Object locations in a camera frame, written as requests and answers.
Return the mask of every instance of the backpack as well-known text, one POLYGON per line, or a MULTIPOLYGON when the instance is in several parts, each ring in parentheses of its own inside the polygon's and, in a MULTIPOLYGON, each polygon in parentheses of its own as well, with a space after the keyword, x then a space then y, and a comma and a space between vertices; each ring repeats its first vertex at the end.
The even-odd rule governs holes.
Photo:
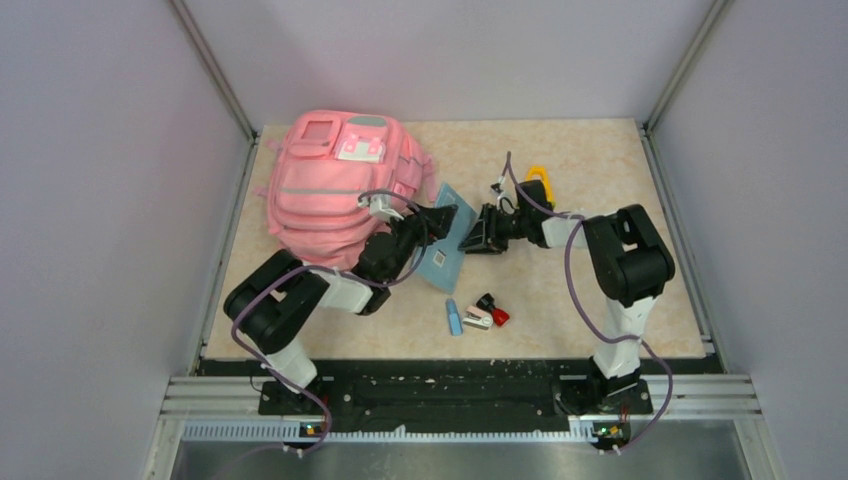
MULTIPOLYGON (((394 118, 316 110, 295 121, 268 186, 268 230, 301 260, 350 270, 384 222, 361 208, 363 192, 436 196, 433 161, 394 118)), ((407 205, 392 197, 392 207, 407 205)))

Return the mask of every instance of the purple cable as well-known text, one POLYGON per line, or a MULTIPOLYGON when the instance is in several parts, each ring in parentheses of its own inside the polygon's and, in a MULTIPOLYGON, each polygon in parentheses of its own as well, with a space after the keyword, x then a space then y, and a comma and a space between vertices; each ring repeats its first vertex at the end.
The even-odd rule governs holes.
MULTIPOLYGON (((362 197, 365 197, 365 196, 371 196, 371 195, 382 195, 382 194, 390 195, 390 196, 395 197, 395 198, 399 198, 400 200, 403 200, 404 202, 406 202, 406 204, 409 206, 410 210, 412 210, 413 212, 418 211, 418 206, 415 204, 415 202, 404 197, 403 195, 399 195, 397 193, 394 193, 394 192, 391 192, 391 191, 388 191, 388 190, 382 190, 382 189, 380 189, 380 190, 370 190, 370 191, 365 192, 362 195, 360 195, 359 198, 362 198, 362 197)), ((427 225, 426 224, 424 224, 424 237, 425 238, 428 237, 427 225)), ((256 296, 256 298, 251 300, 242 309, 242 311, 239 312, 238 315, 236 315, 236 318, 233 320, 233 325, 232 325, 232 327, 230 327, 230 336, 233 338, 233 341, 236 342, 236 344, 239 345, 241 348, 245 349, 248 353, 253 355, 263 365, 263 368, 268 370, 268 373, 270 373, 271 376, 273 376, 275 379, 277 379, 277 381, 279 381, 283 385, 286 385, 288 387, 293 388, 294 390, 297 390, 298 393, 304 395, 306 398, 315 402, 315 404, 317 404, 319 407, 321 407, 321 410, 324 411, 325 426, 322 429, 321 435, 318 437, 317 442, 315 442, 312 446, 310 446, 306 450, 303 450, 302 455, 306 455, 308 453, 315 451, 316 449, 318 449, 321 446, 321 444, 324 443, 324 440, 327 438, 327 435, 330 433, 330 429, 332 428, 332 425, 333 425, 333 416, 330 413, 330 409, 327 408, 327 405, 324 404, 324 402, 322 402, 321 399, 318 398, 317 396, 315 396, 315 394, 313 394, 312 392, 310 392, 310 391, 306 390, 305 388, 302 388, 299 385, 295 384, 294 382, 292 382, 291 380, 289 380, 288 378, 286 378, 285 376, 283 376, 282 374, 280 374, 276 370, 274 370, 272 368, 267 368, 266 367, 267 363, 265 362, 265 357, 258 350, 251 347, 250 345, 248 345, 244 340, 242 340, 239 337, 239 335, 238 335, 239 326, 241 326, 244 319, 247 317, 248 314, 250 314, 250 312, 253 311, 254 308, 256 308, 256 306, 259 304, 259 302, 261 302, 265 297, 270 295, 271 292, 276 290, 280 285, 286 283, 290 279, 294 278, 296 275, 299 275, 303 272, 306 272, 306 271, 309 271, 309 270, 318 270, 318 271, 321 271, 321 272, 338 274, 338 275, 341 275, 342 277, 349 278, 351 280, 355 280, 357 282, 363 283, 365 285, 373 286, 373 287, 391 287, 391 286, 394 286, 394 285, 397 285, 397 284, 403 282, 404 280, 409 278, 409 276, 412 275, 413 272, 415 272, 415 269, 418 268, 418 266, 421 264, 421 260, 424 258, 424 252, 426 251, 426 249, 427 249, 426 244, 421 247, 421 254, 418 255, 418 258, 415 259, 412 266, 409 267, 409 270, 404 275, 402 275, 401 277, 399 277, 395 280, 392 280, 392 281, 386 282, 386 283, 372 282, 370 280, 365 280, 364 278, 359 278, 352 273, 339 272, 337 270, 334 270, 332 268, 328 268, 328 267, 325 267, 325 266, 322 266, 322 265, 301 265, 301 266, 295 268, 294 270, 286 273, 285 275, 281 276, 277 280, 275 280, 271 285, 268 286, 268 288, 263 290, 259 295, 256 296)), ((230 461, 226 465, 224 465, 220 470, 218 470, 217 473, 215 473, 215 475, 212 476, 212 478, 213 479, 220 478, 222 475, 225 475, 227 472, 229 472, 239 462, 243 461, 245 458, 247 458, 247 457, 249 457, 249 456, 251 456, 255 453, 259 453, 259 452, 262 452, 262 451, 265 451, 265 450, 279 449, 279 448, 280 448, 280 446, 277 445, 277 444, 260 445, 258 447, 252 448, 252 449, 248 450, 247 452, 244 452, 243 454, 239 455, 238 457, 236 457, 234 460, 230 461)))
POLYGON ((524 189, 521 188, 518 183, 518 180, 515 178, 515 172, 512 171, 511 152, 507 152, 506 154, 506 164, 504 164, 503 171, 505 173, 509 173, 509 177, 512 180, 512 183, 515 185, 515 191, 517 191, 519 195, 524 197, 524 200, 527 200, 530 205, 532 205, 540 212, 552 217, 576 219, 580 221, 577 225, 575 225, 574 229, 571 230, 571 234, 568 236, 568 242, 565 244, 565 282, 568 285, 568 294, 571 296, 571 301, 572 303, 574 303, 574 308, 577 309, 577 313, 580 314, 580 318, 583 319, 583 323, 585 323, 586 326, 589 327, 589 330, 591 330, 592 333, 604 343, 616 344, 628 340, 641 342, 642 347, 645 348, 645 351, 648 352, 648 355, 650 355, 651 358, 655 362, 657 362, 663 370, 665 370, 665 373, 668 376, 668 392, 665 395, 665 400, 663 400, 663 403, 660 406, 659 410, 657 410, 656 415, 654 415, 654 417, 648 422, 648 425, 645 426, 645 428, 639 433, 639 435, 636 435, 636 437, 634 437, 627 445, 621 447, 618 450, 619 454, 624 453, 625 451, 633 448, 633 446, 636 445, 639 440, 641 440, 642 437, 654 427, 654 425, 656 425, 656 423, 659 421, 660 417, 663 416, 666 410, 668 410, 668 405, 669 403, 671 403, 672 391, 674 389, 674 375, 672 374, 671 367, 669 367, 668 363, 666 363, 665 360, 663 360, 656 353, 654 353, 654 350, 650 347, 650 345, 648 345, 647 342, 641 340, 636 335, 622 335, 617 338, 609 338, 604 335, 600 330, 598 330, 598 327, 596 327, 592 320, 589 318, 589 315, 586 313, 586 310, 580 303, 580 299, 577 298, 577 290, 575 290, 574 288, 574 279, 571 276, 571 249, 574 246, 574 239, 577 238, 577 233, 580 231, 582 222, 586 219, 586 217, 579 214, 568 214, 567 212, 557 213, 552 210, 548 210, 547 208, 539 205, 538 202, 530 198, 530 195, 528 195, 527 192, 525 192, 524 189))

